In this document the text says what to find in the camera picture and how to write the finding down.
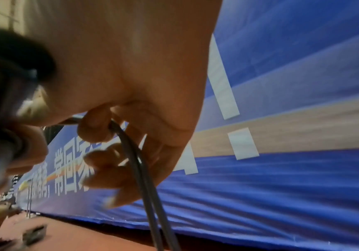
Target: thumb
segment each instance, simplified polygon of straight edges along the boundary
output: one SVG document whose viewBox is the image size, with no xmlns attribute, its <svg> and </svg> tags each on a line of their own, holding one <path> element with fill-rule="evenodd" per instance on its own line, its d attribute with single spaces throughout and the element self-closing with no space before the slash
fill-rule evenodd
<svg viewBox="0 0 359 251">
<path fill-rule="evenodd" d="M 26 101 L 17 112 L 18 122 L 38 127 L 51 126 L 72 116 L 65 108 L 52 105 L 46 95 Z"/>
</svg>

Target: skin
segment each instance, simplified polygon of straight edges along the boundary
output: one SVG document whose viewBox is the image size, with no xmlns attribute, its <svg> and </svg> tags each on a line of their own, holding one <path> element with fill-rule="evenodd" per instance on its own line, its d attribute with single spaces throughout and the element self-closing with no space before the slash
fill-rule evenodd
<svg viewBox="0 0 359 251">
<path fill-rule="evenodd" d="M 220 6 L 220 0 L 27 1 L 25 36 L 50 51 L 57 73 L 21 109 L 20 122 L 50 126 L 87 112 L 78 134 L 93 143 L 113 137 L 110 119 L 127 121 L 135 143 L 147 135 L 142 152 L 158 185 L 198 122 Z M 31 157 L 27 164 L 38 155 Z M 96 169 L 85 185 L 119 189 L 109 207 L 140 199 L 131 170 L 117 167 L 124 159 L 119 144 L 85 157 Z"/>
</svg>

